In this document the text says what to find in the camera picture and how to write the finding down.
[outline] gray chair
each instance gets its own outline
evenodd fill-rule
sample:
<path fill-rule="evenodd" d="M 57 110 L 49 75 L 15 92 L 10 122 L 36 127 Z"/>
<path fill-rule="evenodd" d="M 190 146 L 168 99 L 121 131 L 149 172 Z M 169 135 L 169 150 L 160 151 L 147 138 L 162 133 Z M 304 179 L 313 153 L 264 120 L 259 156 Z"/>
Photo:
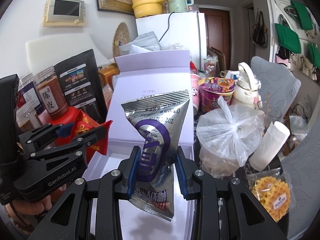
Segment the gray chair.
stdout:
<path fill-rule="evenodd" d="M 289 212 L 288 240 L 299 239 L 320 209 L 320 114 L 306 138 L 281 163 L 296 200 Z"/>
<path fill-rule="evenodd" d="M 260 57 L 251 59 L 252 72 L 261 81 L 259 94 L 263 101 L 270 93 L 270 104 L 278 107 L 282 117 L 297 96 L 301 82 L 284 66 L 268 62 Z"/>

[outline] yellow pot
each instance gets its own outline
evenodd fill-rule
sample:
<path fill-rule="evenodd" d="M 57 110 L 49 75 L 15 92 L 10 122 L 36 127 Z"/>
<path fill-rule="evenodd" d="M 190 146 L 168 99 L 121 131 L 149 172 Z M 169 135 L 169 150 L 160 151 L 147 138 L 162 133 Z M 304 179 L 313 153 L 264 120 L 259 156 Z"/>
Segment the yellow pot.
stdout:
<path fill-rule="evenodd" d="M 132 0 L 136 18 L 162 14 L 162 3 L 168 0 Z"/>

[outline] paper towel roll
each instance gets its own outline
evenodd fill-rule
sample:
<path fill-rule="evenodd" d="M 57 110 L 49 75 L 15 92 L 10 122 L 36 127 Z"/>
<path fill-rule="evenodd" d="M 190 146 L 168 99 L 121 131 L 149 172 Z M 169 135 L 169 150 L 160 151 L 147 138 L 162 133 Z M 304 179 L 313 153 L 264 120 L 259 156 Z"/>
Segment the paper towel roll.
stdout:
<path fill-rule="evenodd" d="M 258 148 L 249 159 L 252 168 L 263 171 L 279 152 L 289 135 L 290 131 L 284 124 L 271 123 Z"/>

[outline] purple logo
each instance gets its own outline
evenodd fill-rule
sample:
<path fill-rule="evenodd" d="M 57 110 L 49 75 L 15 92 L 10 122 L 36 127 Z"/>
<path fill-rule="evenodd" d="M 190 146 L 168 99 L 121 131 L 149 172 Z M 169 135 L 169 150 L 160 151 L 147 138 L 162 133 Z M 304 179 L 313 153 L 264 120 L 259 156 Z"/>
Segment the purple logo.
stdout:
<path fill-rule="evenodd" d="M 165 125 L 160 123 L 157 120 L 154 120 L 154 119 L 141 120 L 137 122 L 137 124 L 135 125 L 135 129 L 139 131 L 139 128 L 142 125 L 151 125 L 154 128 L 156 128 L 161 134 L 164 141 L 164 145 L 162 147 L 160 156 L 157 156 L 156 153 L 149 153 L 149 152 L 142 151 L 141 161 L 138 167 L 138 181 L 151 182 L 158 174 L 158 171 L 160 169 L 164 156 L 169 149 L 171 139 L 170 139 L 170 134 L 167 128 L 165 127 Z M 153 141 L 153 142 L 151 141 L 152 139 L 149 136 L 150 134 L 149 131 L 145 131 L 145 133 L 146 133 L 146 142 L 143 146 L 144 150 L 160 145 L 159 141 Z"/>

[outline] doorway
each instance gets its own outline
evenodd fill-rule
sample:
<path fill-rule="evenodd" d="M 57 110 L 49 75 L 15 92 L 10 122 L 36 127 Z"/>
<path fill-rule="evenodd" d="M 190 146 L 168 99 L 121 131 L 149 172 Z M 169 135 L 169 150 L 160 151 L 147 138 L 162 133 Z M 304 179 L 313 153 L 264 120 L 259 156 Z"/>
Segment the doorway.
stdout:
<path fill-rule="evenodd" d="M 252 57 L 256 55 L 256 45 L 251 42 L 252 33 L 255 25 L 255 15 L 253 2 L 242 7 L 244 19 L 244 62 L 250 66 Z"/>
<path fill-rule="evenodd" d="M 226 58 L 226 69 L 230 69 L 231 28 L 228 11 L 199 8 L 205 15 L 207 28 L 207 47 L 214 47 L 223 52 Z"/>

